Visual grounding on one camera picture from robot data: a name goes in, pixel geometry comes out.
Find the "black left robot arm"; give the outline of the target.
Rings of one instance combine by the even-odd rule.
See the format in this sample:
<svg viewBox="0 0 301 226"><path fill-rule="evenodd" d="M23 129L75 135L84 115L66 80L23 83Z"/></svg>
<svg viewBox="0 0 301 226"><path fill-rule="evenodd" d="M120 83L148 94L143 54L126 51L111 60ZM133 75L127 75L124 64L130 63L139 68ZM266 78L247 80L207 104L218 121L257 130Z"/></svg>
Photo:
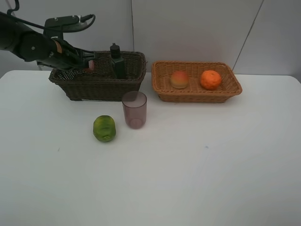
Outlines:
<svg viewBox="0 0 301 226"><path fill-rule="evenodd" d="M63 25L43 27L0 14L0 49L37 65L69 71L92 69L96 52L76 48L63 39Z"/></svg>

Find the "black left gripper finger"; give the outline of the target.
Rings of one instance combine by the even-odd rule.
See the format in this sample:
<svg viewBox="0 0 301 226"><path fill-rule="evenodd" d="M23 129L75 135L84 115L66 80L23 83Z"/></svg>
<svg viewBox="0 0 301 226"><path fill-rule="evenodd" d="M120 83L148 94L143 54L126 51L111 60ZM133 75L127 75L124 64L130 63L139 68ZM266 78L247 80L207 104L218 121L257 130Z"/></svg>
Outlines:
<svg viewBox="0 0 301 226"><path fill-rule="evenodd" d="M87 71L87 66L85 65L72 65L72 66L64 66L61 68L62 71L72 71L72 70L83 70Z"/></svg>
<svg viewBox="0 0 301 226"><path fill-rule="evenodd" d="M84 50L80 48L75 48L79 58L84 61L84 62L89 62L91 60L95 59L95 52L94 51L89 51L89 50Z"/></svg>

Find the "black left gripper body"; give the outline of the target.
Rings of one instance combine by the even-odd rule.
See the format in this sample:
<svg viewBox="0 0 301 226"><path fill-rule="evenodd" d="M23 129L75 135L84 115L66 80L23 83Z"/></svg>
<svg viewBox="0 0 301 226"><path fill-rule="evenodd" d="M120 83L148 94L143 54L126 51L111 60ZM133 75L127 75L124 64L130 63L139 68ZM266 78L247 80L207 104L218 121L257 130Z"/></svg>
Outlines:
<svg viewBox="0 0 301 226"><path fill-rule="evenodd" d="M40 33L27 33L22 37L20 56L26 62L37 61L52 68L81 65L79 56L63 49L58 41Z"/></svg>

